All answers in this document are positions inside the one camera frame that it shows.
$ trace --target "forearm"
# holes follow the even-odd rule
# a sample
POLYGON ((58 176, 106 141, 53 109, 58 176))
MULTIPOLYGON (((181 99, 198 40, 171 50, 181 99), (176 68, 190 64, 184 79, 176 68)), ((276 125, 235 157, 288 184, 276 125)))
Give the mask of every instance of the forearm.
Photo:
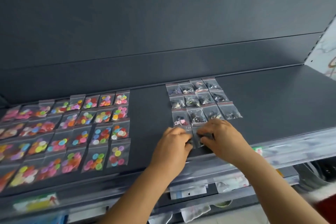
POLYGON ((162 170, 148 167, 99 224, 145 224, 170 182, 162 170))
POLYGON ((243 156, 237 168, 253 186, 271 224, 327 223, 259 154, 243 156))

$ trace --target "hand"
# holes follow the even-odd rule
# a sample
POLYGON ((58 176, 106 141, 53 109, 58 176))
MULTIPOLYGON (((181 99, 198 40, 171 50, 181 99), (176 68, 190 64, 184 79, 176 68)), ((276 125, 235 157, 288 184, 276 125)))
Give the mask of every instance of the hand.
POLYGON ((187 141, 192 135, 182 128, 167 128, 157 143, 149 167, 157 168, 170 182, 179 175, 193 146, 187 141))
POLYGON ((216 156, 235 166, 254 153, 241 133, 226 120, 210 120, 202 128, 199 128, 197 133, 200 135, 214 134, 215 140, 202 137, 201 142, 210 148, 216 156))

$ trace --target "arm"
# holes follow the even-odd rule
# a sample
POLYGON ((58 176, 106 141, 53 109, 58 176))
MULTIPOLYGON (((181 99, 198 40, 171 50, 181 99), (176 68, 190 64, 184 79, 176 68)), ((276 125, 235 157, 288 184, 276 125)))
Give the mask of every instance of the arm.
POLYGON ((99 224, 145 224, 159 197, 184 168, 193 148, 186 143, 190 138, 182 128, 168 128, 149 166, 99 224))
POLYGON ((218 157, 236 166, 249 180, 271 224, 327 224, 227 121, 214 119, 197 131, 214 134, 201 141, 218 157))

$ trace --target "right hand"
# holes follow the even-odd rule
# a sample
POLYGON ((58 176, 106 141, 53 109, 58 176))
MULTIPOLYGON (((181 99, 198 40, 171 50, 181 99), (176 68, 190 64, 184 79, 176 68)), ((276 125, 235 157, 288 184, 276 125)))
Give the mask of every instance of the right hand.
POLYGON ((241 133, 226 120, 210 120, 199 128, 197 133, 200 135, 214 134, 215 140, 204 136, 201 138, 201 142, 210 148, 217 157, 234 166, 239 165, 243 159, 248 159, 249 155, 255 153, 241 133))

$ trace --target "left hand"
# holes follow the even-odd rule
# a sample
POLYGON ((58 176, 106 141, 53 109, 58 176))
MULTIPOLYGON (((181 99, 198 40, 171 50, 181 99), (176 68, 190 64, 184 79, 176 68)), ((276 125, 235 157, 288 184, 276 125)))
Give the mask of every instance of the left hand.
POLYGON ((192 135, 182 128, 167 128, 157 143, 148 167, 153 167, 167 175, 171 182, 183 170, 193 146, 186 143, 192 135))

